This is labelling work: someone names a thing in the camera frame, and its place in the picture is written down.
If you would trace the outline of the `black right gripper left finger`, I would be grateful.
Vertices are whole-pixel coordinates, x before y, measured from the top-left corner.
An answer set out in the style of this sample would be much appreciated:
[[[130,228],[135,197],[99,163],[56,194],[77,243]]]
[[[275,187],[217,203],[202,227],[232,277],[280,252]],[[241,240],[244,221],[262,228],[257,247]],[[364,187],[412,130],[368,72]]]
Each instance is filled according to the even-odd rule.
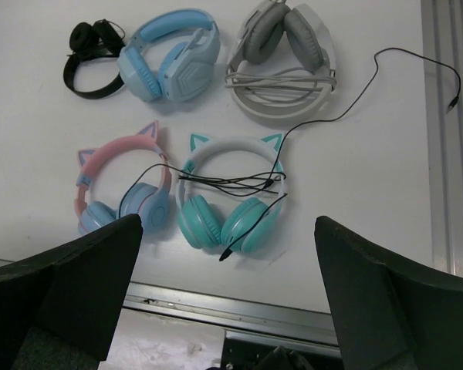
[[[0,369],[97,369],[143,235],[131,214],[0,267]]]

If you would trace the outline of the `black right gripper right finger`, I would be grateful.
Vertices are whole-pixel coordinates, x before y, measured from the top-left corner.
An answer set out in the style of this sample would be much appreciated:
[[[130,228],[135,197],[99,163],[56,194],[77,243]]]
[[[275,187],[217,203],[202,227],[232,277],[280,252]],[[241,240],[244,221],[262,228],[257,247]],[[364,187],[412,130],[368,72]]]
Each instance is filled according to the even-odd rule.
[[[463,277],[316,220],[323,284],[346,369],[463,369]]]

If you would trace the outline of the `pink blue cat-ear headphones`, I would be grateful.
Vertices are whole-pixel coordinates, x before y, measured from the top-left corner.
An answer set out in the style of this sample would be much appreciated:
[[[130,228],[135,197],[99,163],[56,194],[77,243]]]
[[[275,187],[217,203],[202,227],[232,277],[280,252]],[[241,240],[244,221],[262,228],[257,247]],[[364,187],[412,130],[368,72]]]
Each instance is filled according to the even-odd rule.
[[[78,231],[85,235],[128,214],[140,217],[144,233],[152,234],[166,223],[172,176],[167,155],[157,143],[159,122],[154,120],[139,133],[117,138],[97,149],[84,149],[77,153],[80,173],[76,180],[77,196],[74,208],[78,218]],[[102,167],[115,156],[131,150],[149,150],[161,162],[161,181],[158,186],[136,181],[123,195],[118,208],[113,209],[100,201],[86,202],[86,193]]]

